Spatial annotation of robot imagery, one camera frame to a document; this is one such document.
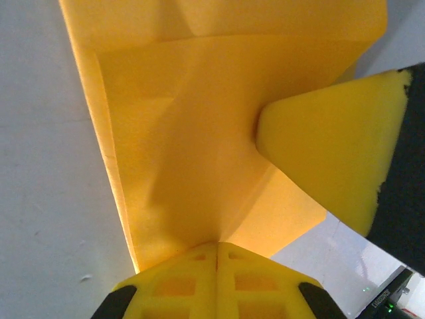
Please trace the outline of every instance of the black strip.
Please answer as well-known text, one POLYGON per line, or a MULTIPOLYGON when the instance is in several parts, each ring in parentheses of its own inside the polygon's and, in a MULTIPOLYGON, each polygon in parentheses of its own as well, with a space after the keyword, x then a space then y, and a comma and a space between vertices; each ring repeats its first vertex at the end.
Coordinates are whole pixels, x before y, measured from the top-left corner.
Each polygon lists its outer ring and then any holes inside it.
POLYGON ((347 319, 325 289, 309 282, 302 282, 298 288, 317 319, 347 319))
POLYGON ((407 109, 367 239, 425 274, 425 64, 406 70, 407 109))
POLYGON ((382 307, 385 306, 386 302, 390 299, 395 298, 395 302, 398 301, 401 295, 401 290, 406 287, 413 272, 404 269, 392 282, 390 282, 384 289, 381 290, 379 295, 372 300, 372 302, 359 314, 356 319, 372 319, 375 315, 381 311, 382 307))
POLYGON ((125 286, 111 292, 91 319, 122 319, 136 290, 135 286, 125 286))
POLYGON ((409 316, 403 310, 399 308, 393 308, 390 314, 387 314, 385 319, 412 319, 413 317, 409 316))

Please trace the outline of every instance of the yellow foam block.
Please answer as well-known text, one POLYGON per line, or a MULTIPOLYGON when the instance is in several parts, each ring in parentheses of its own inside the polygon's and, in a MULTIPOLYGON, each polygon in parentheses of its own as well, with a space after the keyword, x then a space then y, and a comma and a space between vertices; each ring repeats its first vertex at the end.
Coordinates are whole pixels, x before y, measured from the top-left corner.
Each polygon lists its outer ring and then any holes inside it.
POLYGON ((60 4, 136 269, 218 240, 270 256, 324 219, 256 151, 258 114, 331 84, 384 0, 60 4))
POLYGON ((340 220, 367 235, 407 105, 407 70, 272 103, 257 147, 340 220))
POLYGON ((299 290, 302 282, 321 287, 235 245, 209 243, 121 282, 116 290, 137 288, 124 319, 315 319, 299 290))

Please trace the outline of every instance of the folded yellow paper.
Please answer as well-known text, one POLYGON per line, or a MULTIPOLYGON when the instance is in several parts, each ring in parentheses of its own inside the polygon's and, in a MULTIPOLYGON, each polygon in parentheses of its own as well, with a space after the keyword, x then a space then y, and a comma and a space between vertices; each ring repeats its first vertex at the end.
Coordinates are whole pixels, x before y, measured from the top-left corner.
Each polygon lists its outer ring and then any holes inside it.
POLYGON ((256 121, 352 65, 384 0, 60 4, 136 270, 207 241, 268 257, 323 220, 256 121))

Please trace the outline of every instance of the rectangular cutout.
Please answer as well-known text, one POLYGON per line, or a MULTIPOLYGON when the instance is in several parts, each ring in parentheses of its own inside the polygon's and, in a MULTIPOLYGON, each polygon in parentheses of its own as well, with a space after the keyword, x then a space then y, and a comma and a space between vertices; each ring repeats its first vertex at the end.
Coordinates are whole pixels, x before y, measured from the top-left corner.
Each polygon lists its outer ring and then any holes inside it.
POLYGON ((143 319, 189 319, 189 309, 147 309, 143 319))
POLYGON ((245 291, 273 291, 278 285, 273 278, 263 274, 236 274, 234 276, 235 290, 245 291))
POLYGON ((195 294, 196 280, 191 277, 172 277, 159 282, 154 296, 192 296, 195 294))
POLYGON ((261 301, 240 301, 239 319, 285 319, 285 310, 281 304, 261 301))
POLYGON ((194 261, 204 261, 205 259, 207 259, 207 257, 204 254, 193 257, 194 261))
POLYGON ((232 251, 229 252, 228 258, 229 259, 240 259, 240 260, 243 260, 244 259, 244 257, 242 257, 239 254, 236 254, 236 253, 234 253, 232 251))

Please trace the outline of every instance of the black rubber pad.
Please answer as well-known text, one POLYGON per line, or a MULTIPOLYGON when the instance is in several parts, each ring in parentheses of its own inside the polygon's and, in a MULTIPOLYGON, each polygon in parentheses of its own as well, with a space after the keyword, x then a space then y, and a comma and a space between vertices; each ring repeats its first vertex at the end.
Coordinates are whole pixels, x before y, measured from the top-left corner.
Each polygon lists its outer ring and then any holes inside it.
POLYGON ((96 310, 92 319, 122 319, 137 288, 125 286, 111 292, 96 310))
POLYGON ((408 105, 367 239, 425 274, 425 64, 407 70, 408 105))
POLYGON ((298 288, 317 319, 347 319, 325 289, 309 282, 302 282, 298 288))

